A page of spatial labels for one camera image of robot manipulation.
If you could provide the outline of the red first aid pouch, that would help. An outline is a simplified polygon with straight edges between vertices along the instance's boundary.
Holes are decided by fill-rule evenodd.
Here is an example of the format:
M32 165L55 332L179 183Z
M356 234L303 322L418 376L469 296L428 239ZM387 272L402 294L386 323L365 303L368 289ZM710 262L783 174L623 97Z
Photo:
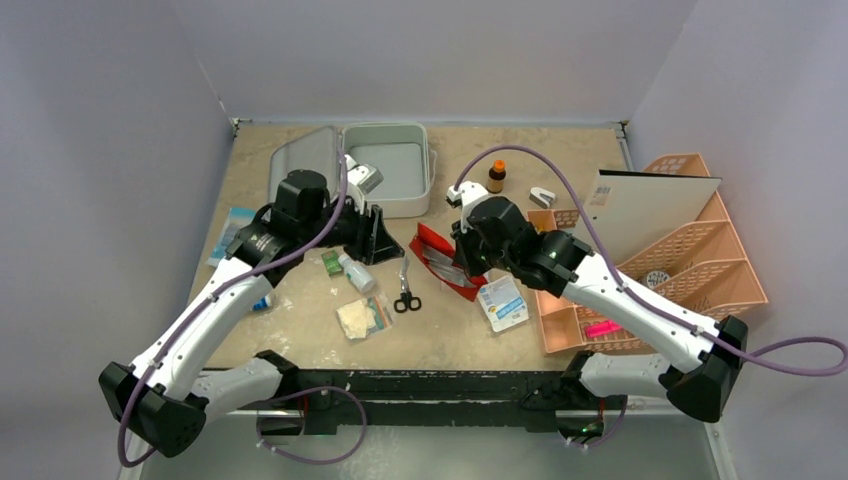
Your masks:
M449 242L423 223L417 224L409 247L429 273L469 302L476 300L480 289L488 282L485 276L469 276L454 261L456 251Z

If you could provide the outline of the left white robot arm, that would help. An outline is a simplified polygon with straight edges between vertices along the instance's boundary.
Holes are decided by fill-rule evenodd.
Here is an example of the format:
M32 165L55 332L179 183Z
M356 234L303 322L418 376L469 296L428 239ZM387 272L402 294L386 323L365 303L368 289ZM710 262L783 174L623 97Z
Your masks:
M323 175L295 170L277 187L273 202L239 229L201 293L166 332L130 364L109 363L98 383L119 422L118 455L125 467L144 462L127 456L129 433L151 453L172 458L203 427L245 405L292 405L298 395L296 365L266 350L240 367L204 377L211 355L236 324L314 247L341 247L365 265L400 258L382 209L368 192L382 180L374 168L343 168L337 193Z

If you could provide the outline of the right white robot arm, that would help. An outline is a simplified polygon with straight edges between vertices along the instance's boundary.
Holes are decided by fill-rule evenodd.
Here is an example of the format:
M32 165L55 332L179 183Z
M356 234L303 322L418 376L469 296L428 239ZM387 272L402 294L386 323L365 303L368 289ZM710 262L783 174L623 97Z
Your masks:
M454 260L468 274L504 270L524 286L565 298L614 321L654 349L652 355L579 354L561 381L564 399L584 407L597 397L665 397L691 418L717 422L743 366L748 327L678 305L608 266L600 253L563 230L538 232L503 196L450 193L461 210L452 225Z

